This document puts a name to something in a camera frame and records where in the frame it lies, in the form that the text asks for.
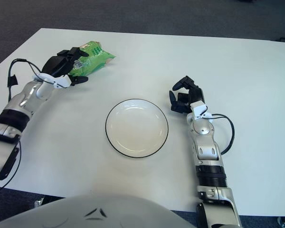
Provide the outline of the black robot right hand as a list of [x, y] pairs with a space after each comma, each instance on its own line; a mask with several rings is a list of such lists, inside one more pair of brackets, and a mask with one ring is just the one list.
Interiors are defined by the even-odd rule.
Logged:
[[[178, 93], [176, 98], [173, 91], [177, 91], [181, 88], [185, 88], [189, 92], [187, 94]], [[181, 114], [189, 114], [192, 112], [190, 107], [191, 103], [197, 101], [205, 102], [202, 89], [199, 88], [198, 85], [195, 85], [194, 81], [188, 76], [182, 78], [172, 87], [172, 91], [169, 91], [169, 98], [171, 102], [171, 110]]]

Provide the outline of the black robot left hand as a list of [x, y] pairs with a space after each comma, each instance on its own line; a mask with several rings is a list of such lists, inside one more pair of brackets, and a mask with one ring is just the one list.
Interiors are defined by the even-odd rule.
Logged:
[[43, 66], [39, 74], [44, 81], [49, 81], [55, 88], [67, 88], [88, 81], [86, 76], [71, 76], [69, 73], [74, 67], [74, 63], [80, 57], [89, 55], [73, 47], [70, 50], [62, 50], [56, 56], [52, 56]]

